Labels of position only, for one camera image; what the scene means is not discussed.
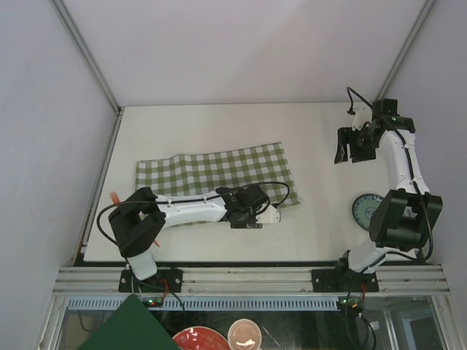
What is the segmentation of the green white checkered cloth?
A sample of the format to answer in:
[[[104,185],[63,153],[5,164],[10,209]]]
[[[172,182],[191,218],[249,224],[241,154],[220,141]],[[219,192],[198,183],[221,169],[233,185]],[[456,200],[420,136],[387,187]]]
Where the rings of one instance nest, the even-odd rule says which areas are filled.
[[[282,142],[136,163],[135,188],[161,195],[198,195],[256,182],[281,209],[301,203]]]

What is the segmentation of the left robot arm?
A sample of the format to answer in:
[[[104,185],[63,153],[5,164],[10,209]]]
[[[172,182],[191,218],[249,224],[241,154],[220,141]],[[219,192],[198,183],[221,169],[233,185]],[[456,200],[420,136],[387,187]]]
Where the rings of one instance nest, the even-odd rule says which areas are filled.
[[[182,197],[156,195],[149,187],[143,187],[125,201],[102,209],[96,226],[129,264],[136,286],[150,292],[160,282],[152,245],[162,230],[203,222],[227,222],[232,229],[256,229],[280,220],[278,208],[259,184],[219,187]]]

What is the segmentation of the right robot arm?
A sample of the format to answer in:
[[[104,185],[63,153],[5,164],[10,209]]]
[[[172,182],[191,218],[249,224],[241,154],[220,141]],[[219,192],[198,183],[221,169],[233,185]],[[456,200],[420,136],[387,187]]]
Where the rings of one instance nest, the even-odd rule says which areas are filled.
[[[353,290],[390,256],[407,258],[413,249],[427,247],[422,260],[428,260],[433,253],[433,227],[443,208],[441,197],[424,182],[413,120],[400,116],[395,99],[383,98],[369,108],[371,118],[348,110],[353,124],[338,129],[334,162],[359,163],[382,155],[390,189],[371,215],[369,237],[339,259],[342,268],[335,272],[335,281],[345,291]]]

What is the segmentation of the blue patterned plate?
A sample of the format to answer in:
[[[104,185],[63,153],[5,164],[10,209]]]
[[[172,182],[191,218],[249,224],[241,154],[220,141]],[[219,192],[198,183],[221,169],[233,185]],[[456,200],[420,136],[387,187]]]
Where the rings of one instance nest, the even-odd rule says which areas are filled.
[[[373,193],[362,194],[353,201],[352,217],[365,231],[369,231],[371,218],[382,201],[382,196]]]

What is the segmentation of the orange plastic fork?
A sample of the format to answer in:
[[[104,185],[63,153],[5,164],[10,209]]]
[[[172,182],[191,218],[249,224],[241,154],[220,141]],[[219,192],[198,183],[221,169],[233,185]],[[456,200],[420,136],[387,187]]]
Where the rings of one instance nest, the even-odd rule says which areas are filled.
[[[109,195],[110,195],[110,198],[111,198],[111,200],[112,200],[112,202],[113,202],[114,204],[120,202],[120,199],[119,199],[119,197],[118,197],[118,195],[117,195],[116,192],[111,192]]]

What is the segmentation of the pink bowl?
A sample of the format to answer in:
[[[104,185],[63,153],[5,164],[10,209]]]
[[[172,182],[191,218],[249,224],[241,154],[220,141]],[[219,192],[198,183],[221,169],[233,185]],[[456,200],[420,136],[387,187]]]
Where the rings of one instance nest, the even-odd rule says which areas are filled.
[[[232,350],[260,350],[263,337],[254,321],[238,319],[230,326],[227,340]]]

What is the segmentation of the red plate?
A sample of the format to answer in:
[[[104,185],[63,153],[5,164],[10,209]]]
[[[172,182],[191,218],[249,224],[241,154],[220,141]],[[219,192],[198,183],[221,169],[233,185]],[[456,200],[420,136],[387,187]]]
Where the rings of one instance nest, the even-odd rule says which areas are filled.
[[[227,339],[216,330],[203,326],[188,327],[172,337],[180,349],[230,350]]]

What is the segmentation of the green board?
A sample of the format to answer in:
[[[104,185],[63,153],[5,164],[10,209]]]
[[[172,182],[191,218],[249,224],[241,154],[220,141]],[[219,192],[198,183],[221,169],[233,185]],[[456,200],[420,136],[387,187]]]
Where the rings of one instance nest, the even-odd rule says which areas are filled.
[[[179,346],[143,302],[130,295],[79,349],[178,350]]]

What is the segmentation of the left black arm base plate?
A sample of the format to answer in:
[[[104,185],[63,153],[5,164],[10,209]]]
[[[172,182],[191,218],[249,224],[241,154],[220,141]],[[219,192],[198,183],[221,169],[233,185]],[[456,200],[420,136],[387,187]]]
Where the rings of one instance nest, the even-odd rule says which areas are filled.
[[[165,292],[178,293],[182,289],[183,271],[180,269],[160,269],[148,279],[139,281],[132,271],[125,269],[120,274],[119,292]]]

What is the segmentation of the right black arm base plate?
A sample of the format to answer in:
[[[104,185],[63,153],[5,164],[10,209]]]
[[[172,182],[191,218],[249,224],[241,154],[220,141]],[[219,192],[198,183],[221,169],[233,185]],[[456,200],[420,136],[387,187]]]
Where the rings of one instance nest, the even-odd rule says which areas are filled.
[[[375,273],[356,273],[333,269],[311,271],[314,292],[378,292],[379,284]]]

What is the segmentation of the aluminium frame rail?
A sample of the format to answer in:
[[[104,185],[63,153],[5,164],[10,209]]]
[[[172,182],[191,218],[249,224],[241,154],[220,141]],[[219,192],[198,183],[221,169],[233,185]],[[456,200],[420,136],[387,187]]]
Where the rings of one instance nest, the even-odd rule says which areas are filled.
[[[192,268],[183,271],[181,296],[266,296],[319,295],[313,291],[312,267],[278,268]],[[120,294],[122,268],[61,268],[53,287],[54,295]],[[378,292],[368,296],[449,295],[450,290],[438,265],[381,266],[376,270]]]

